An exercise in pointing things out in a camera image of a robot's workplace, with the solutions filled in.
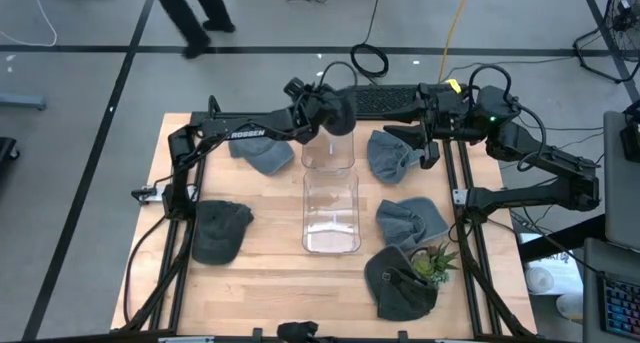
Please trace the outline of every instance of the wooden table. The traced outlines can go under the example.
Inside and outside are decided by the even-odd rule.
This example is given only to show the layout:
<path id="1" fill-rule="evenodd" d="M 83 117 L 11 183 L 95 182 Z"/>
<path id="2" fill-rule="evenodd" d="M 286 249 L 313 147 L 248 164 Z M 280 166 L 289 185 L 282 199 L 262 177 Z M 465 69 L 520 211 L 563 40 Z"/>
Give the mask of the wooden table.
<path id="1" fill-rule="evenodd" d="M 149 182 L 169 174 L 166 137 L 189 119 L 189 114 L 165 115 Z M 318 336 L 394 338 L 399 330 L 406 330 L 411 338 L 472 337 L 461 271 L 451 273 L 451 281 L 441 287 L 436 307 L 429 315 L 410 322 L 390 322 L 376 316 L 363 269 L 384 246 L 375 222 L 381 200 L 426 196 L 449 224 L 454 222 L 444 159 L 430 170 L 411 169 L 398 185 L 381 184 L 373 176 L 366 160 L 367 140 L 372 130 L 381 129 L 382 125 L 383 122 L 361 121 L 355 130 L 356 162 L 352 169 L 359 177 L 362 245 L 350 255 L 311 255 L 302 247 L 305 169 L 300 163 L 301 145 L 291 143 L 295 163 L 274 177 L 259 174 L 243 159 L 232 159 L 226 143 L 210 154 L 201 199 L 246 204 L 255 220 L 247 229 L 238 257 L 228 266 L 189 262 L 178 334 L 250 336 L 254 327 L 261 327 L 265 336 L 276 336 L 280 323 L 313 320 L 320 325 Z M 454 159 L 459 164 L 457 147 L 453 147 Z M 502 187 L 498 164 L 486 155 L 483 144 L 470 147 L 469 156 L 476 186 Z M 464 186 L 461 172 L 458 169 L 457 176 L 460 186 Z M 160 204 L 141 208 L 134 243 L 162 214 Z M 506 210 L 491 218 L 511 226 Z M 131 275 L 131 314 L 157 283 L 167 227 L 168 223 L 155 232 L 136 256 Z M 490 224 L 483 228 L 496 290 L 523 325 L 535 331 L 513 233 Z M 450 250 L 457 248 L 455 243 L 449 246 Z M 479 287 L 477 291 L 483 331 L 490 332 L 486 300 Z M 170 288 L 165 296 L 161 327 L 167 326 L 172 296 Z M 112 326 L 123 324 L 121 291 Z"/>

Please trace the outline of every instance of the black line on floor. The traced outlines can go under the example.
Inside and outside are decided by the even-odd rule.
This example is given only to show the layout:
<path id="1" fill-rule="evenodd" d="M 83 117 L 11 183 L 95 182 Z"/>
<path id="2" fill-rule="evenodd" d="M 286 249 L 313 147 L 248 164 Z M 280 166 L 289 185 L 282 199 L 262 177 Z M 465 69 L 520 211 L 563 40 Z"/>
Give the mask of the black line on floor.
<path id="1" fill-rule="evenodd" d="M 600 13 L 600 8 L 598 8 L 598 4 L 596 3 L 596 0 L 586 0 L 586 1 L 587 1 L 587 5 L 589 6 L 589 10 L 591 10 L 591 14 L 593 15 L 593 19 L 596 20 L 596 24 L 600 27 L 600 33 L 602 34 L 602 39 L 607 45 L 607 48 L 609 48 L 609 51 L 614 52 L 616 48 L 615 48 L 615 44 L 613 43 L 613 38 L 609 34 L 609 31 L 601 24 L 604 18 L 602 17 L 602 13 Z M 627 66 L 624 63 L 624 60 L 615 54 L 613 54 L 612 57 L 613 57 L 613 63 L 615 64 L 616 69 L 618 70 L 618 74 L 620 74 L 620 77 L 622 79 L 629 77 L 629 70 L 627 69 Z M 638 93 L 638 89 L 636 88 L 636 83 L 633 81 L 633 79 L 630 81 L 624 82 L 624 87 L 626 88 L 627 93 L 629 94 L 629 98 L 631 98 L 632 102 L 635 102 L 638 99 L 640 99 L 640 93 Z"/>
<path id="2" fill-rule="evenodd" d="M 40 287 L 40 292 L 38 293 L 33 310 L 29 316 L 29 321 L 25 327 L 22 340 L 35 340 L 38 336 L 38 332 L 40 331 L 44 315 L 47 311 L 47 307 L 49 306 L 49 302 L 51 301 L 53 290 L 55 289 L 60 271 L 62 270 L 65 256 L 69 250 L 71 239 L 73 238 L 76 226 L 78 225 L 82 206 L 84 205 L 87 194 L 89 193 L 91 181 L 95 175 L 96 167 L 98 166 L 98 161 L 102 154 L 102 149 L 104 148 L 104 144 L 107 140 L 107 134 L 109 133 L 111 122 L 113 121 L 118 103 L 120 102 L 120 97 L 125 83 L 127 82 L 129 72 L 131 71 L 131 65 L 133 63 L 133 58 L 136 55 L 136 49 L 140 44 L 144 27 L 149 19 L 149 13 L 151 12 L 153 2 L 154 0 L 145 0 L 142 12 L 138 18 L 138 23 L 136 24 L 133 37 L 129 43 L 129 49 L 124 57 L 122 67 L 118 73 L 118 78 L 116 79 L 113 91 L 111 92 L 109 103 L 107 104 L 105 113 L 102 117 L 98 133 L 96 134 L 96 139 L 93 142 L 93 147 L 91 147 L 89 160 L 85 166 L 84 172 L 82 173 L 82 178 L 80 179 L 78 189 L 76 190 L 73 202 L 71 203 L 71 208 L 64 223 L 64 228 L 60 234 L 60 239 L 56 245 L 53 257 L 51 258 L 51 263 L 49 263 L 49 269 L 44 277 L 44 281 Z"/>
<path id="3" fill-rule="evenodd" d="M 180 54 L 182 46 L 138 46 L 137 53 Z M 391 55 L 435 55 L 441 56 L 444 48 L 419 47 L 379 47 Z M 17 53 L 127 53 L 129 46 L 66 45 L 55 47 L 29 47 L 20 45 L 0 45 L 0 52 Z M 250 47 L 209 47 L 205 54 L 349 54 L 351 47 L 313 47 L 313 46 L 250 46 Z M 361 54 L 372 54 L 362 50 Z M 572 49 L 529 49 L 529 48 L 450 48 L 451 56 L 496 56 L 496 57 L 572 57 Z M 606 57 L 608 50 L 584 50 L 586 57 Z"/>
<path id="4" fill-rule="evenodd" d="M 349 54 L 352 47 L 209 47 L 205 54 Z M 436 55 L 441 56 L 444 48 L 378 47 L 392 55 Z M 142 46 L 138 53 L 181 53 L 179 46 Z M 373 54 L 362 50 L 361 54 Z M 519 49 L 519 48 L 449 48 L 451 56 L 501 56 L 501 57 L 573 57 L 573 49 Z M 588 57 L 606 57 L 607 50 L 585 50 Z"/>
<path id="5" fill-rule="evenodd" d="M 121 45 L 60 45 L 31 47 L 24 45 L 0 45 L 0 52 L 11 53 L 127 53 L 129 46 Z"/>

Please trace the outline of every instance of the gray cap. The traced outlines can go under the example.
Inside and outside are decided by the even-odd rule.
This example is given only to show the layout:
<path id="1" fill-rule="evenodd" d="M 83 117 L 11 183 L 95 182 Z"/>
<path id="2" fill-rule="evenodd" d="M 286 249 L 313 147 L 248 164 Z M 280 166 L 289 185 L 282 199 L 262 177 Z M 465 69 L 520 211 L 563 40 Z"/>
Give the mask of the gray cap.
<path id="1" fill-rule="evenodd" d="M 378 207 L 376 221 L 387 245 L 397 245 L 403 251 L 416 249 L 448 230 L 436 205 L 424 197 L 398 203 L 385 199 Z"/>
<path id="2" fill-rule="evenodd" d="M 203 264 L 228 264 L 240 251 L 244 233 L 253 221 L 244 204 L 202 201 L 196 205 L 196 228 L 191 256 Z"/>
<path id="3" fill-rule="evenodd" d="M 244 158 L 258 172 L 275 174 L 293 159 L 293 149 L 287 142 L 270 138 L 249 138 L 229 141 L 233 158 Z"/>
<path id="4" fill-rule="evenodd" d="M 438 299 L 438 288 L 420 277 L 397 246 L 388 246 L 364 266 L 367 286 L 378 306 L 378 317 L 391 321 L 421 318 Z"/>
<path id="5" fill-rule="evenodd" d="M 413 150 L 408 144 L 386 132 L 373 131 L 367 143 L 367 160 L 373 174 L 383 183 L 399 183 L 409 167 L 420 161 L 421 150 Z"/>

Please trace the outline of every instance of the black pants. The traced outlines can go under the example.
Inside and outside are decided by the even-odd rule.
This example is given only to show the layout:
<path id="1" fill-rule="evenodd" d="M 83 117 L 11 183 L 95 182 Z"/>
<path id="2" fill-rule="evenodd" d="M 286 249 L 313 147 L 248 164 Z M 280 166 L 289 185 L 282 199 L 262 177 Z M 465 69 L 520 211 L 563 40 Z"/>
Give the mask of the black pants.
<path id="1" fill-rule="evenodd" d="M 198 19 L 185 0 L 159 0 L 169 18 L 178 27 L 189 44 L 197 44 L 207 39 Z M 222 0 L 198 0 L 209 20 L 216 25 L 231 25 L 231 18 Z"/>

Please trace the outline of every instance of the potted plant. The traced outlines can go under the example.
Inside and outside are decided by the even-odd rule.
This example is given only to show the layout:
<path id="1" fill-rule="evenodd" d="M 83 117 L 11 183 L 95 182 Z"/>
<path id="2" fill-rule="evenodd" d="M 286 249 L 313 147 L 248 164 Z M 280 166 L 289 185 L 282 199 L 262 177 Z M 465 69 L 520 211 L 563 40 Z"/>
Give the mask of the potted plant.
<path id="1" fill-rule="evenodd" d="M 446 254 L 449 243 L 440 243 L 439 246 L 430 246 L 424 248 L 418 248 L 411 255 L 411 265 L 413 269 L 420 274 L 423 278 L 433 282 L 436 287 L 440 287 L 440 284 L 449 281 L 450 269 L 458 269 L 458 267 L 451 265 L 458 252 L 452 252 Z"/>

